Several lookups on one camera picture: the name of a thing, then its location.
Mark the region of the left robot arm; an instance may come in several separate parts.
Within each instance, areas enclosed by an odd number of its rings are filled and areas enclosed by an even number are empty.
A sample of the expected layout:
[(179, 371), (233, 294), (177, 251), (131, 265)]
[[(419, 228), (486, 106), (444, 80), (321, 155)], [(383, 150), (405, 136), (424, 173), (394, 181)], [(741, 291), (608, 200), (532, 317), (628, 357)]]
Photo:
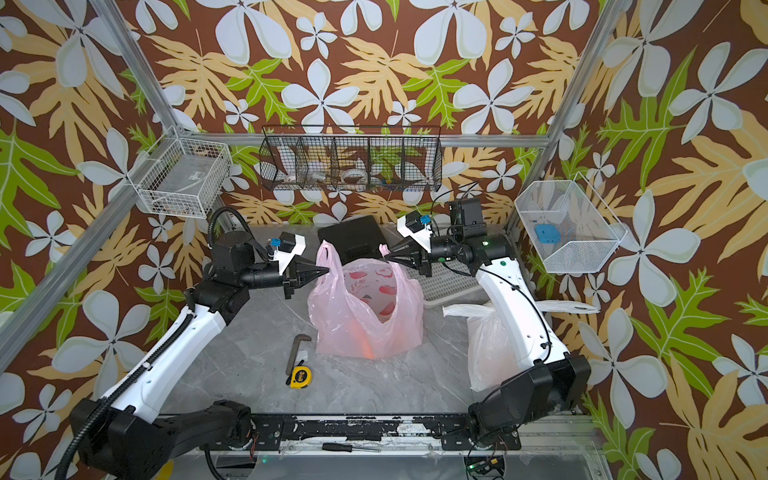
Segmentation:
[(229, 206), (212, 214), (207, 233), (211, 260), (202, 280), (185, 291), (186, 305), (177, 320), (122, 380), (72, 410), (73, 439), (56, 478), (67, 478), (79, 459), (118, 479), (151, 479), (169, 460), (195, 448), (249, 441), (251, 410), (241, 403), (221, 400), (180, 415), (164, 415), (162, 407), (198, 355), (249, 301), (251, 291), (280, 288), (291, 297), (329, 270), (303, 257), (306, 239), (299, 234), (283, 232), (261, 245), (247, 224), (216, 233), (223, 214), (244, 219)]

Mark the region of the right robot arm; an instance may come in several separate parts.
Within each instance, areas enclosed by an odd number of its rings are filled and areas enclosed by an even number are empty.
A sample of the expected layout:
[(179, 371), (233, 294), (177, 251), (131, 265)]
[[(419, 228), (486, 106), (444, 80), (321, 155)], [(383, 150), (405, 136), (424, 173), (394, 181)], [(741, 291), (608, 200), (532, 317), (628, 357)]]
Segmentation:
[(488, 232), (479, 200), (457, 200), (449, 206), (450, 224), (442, 234), (418, 211), (399, 218), (402, 239), (384, 257), (424, 276), (431, 276), (433, 265), (456, 260), (488, 295), (511, 342), (514, 372), (469, 407), (467, 433), (477, 450), (498, 442), (517, 450), (520, 426), (576, 407), (591, 368), (585, 357), (569, 352), (546, 322), (511, 242)]

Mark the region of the white plastic bag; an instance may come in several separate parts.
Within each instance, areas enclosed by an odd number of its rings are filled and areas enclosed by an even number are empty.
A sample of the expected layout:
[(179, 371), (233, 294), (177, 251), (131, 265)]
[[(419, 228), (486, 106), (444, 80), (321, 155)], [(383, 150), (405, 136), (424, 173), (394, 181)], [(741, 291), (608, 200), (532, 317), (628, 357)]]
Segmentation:
[(524, 352), (512, 345), (505, 326), (491, 302), (483, 305), (452, 304), (443, 315), (465, 317), (468, 328), (470, 388), (482, 392), (495, 388), (523, 371)]

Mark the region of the pink printed plastic bag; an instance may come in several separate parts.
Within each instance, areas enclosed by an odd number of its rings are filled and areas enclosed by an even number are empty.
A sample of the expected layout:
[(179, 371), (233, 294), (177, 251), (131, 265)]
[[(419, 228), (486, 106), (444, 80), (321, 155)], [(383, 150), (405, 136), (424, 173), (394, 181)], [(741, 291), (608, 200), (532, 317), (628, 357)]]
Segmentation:
[(329, 269), (308, 298), (319, 354), (379, 360), (422, 344), (423, 291), (401, 265), (372, 258), (344, 265), (327, 241), (316, 263)]

